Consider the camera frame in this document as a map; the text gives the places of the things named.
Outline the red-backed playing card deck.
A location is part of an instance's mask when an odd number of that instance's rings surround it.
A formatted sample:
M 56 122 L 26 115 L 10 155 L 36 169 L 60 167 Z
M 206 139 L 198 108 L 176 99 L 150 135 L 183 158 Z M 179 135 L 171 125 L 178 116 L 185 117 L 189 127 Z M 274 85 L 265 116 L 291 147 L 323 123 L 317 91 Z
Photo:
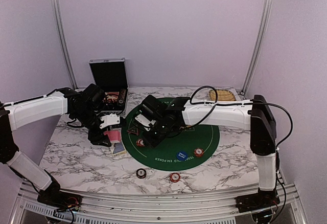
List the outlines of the red-backed playing card deck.
M 109 131 L 104 132 L 104 135 L 108 136 L 111 144 L 121 142 L 121 131 L 120 130 L 109 130 Z

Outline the red chip stack mat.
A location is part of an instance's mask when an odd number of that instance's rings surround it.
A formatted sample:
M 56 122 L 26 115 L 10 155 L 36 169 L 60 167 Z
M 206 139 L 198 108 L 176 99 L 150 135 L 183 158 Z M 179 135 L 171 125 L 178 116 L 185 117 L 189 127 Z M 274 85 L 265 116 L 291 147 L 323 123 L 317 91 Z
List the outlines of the red chip stack mat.
M 195 157 L 202 157 L 204 155 L 204 150 L 202 148 L 196 148 L 194 150 L 194 156 Z
M 138 139 L 137 141 L 136 141 L 136 145 L 138 146 L 138 147 L 144 147 L 145 146 L 145 144 L 144 144 L 144 141 L 143 141 L 143 139 Z

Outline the orange-red 5 chip stack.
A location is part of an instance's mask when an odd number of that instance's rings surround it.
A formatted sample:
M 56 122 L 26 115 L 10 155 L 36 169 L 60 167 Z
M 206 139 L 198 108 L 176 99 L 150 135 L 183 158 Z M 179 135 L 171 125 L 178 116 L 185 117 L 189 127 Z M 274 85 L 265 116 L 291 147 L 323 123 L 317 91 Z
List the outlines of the orange-red 5 chip stack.
M 180 181 L 180 174 L 179 173 L 171 173 L 170 174 L 170 181 L 173 183 L 179 182 Z

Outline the black triangular all-in button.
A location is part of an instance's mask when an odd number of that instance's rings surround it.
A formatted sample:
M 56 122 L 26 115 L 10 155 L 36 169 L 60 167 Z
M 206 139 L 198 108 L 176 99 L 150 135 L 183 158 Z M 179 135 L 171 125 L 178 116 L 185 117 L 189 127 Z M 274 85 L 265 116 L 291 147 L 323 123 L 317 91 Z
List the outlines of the black triangular all-in button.
M 139 135 L 139 129 L 137 127 L 133 126 L 133 127 L 129 128 L 127 130 L 127 133 L 130 134 L 130 135 L 138 136 Z

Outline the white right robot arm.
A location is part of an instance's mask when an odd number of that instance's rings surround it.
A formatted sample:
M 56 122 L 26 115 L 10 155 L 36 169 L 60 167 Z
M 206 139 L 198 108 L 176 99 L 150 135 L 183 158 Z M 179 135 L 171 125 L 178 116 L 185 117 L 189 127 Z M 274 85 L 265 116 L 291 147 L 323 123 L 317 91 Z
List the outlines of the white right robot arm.
M 139 105 L 135 120 L 145 129 L 142 134 L 144 142 L 152 147 L 171 133 L 197 125 L 229 126 L 250 131 L 250 149 L 258 162 L 259 189 L 255 194 L 237 197 L 237 206 L 248 210 L 279 204 L 276 121 L 263 96 L 237 102 L 194 101 L 189 97 L 177 97 L 167 105 L 148 95 Z

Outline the dark red 100 chip stack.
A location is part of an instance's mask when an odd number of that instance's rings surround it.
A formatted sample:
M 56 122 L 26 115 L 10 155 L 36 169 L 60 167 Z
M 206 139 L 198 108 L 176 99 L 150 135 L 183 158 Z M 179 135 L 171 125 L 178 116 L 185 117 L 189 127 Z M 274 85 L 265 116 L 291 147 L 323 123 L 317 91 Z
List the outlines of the dark red 100 chip stack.
M 136 176 L 137 176 L 138 178 L 143 179 L 143 178 L 146 177 L 146 175 L 147 175 L 147 173 L 146 173 L 146 170 L 145 170 L 145 169 L 143 169 L 143 168 L 139 168 L 139 169 L 137 169 L 137 171 L 136 171 Z

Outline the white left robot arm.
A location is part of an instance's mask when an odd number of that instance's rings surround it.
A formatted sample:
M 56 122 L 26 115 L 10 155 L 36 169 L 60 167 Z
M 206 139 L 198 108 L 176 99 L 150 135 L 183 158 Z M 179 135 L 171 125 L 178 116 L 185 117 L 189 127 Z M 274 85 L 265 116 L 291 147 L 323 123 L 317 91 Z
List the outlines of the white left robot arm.
M 104 98 L 104 91 L 90 84 L 81 92 L 59 88 L 48 95 L 1 104 L 1 163 L 39 189 L 38 201 L 63 207 L 79 196 L 62 192 L 60 184 L 48 172 L 19 150 L 12 132 L 45 118 L 68 114 L 88 129 L 88 140 L 93 145 L 110 147 L 110 140 L 101 128 L 103 121 L 97 114 Z

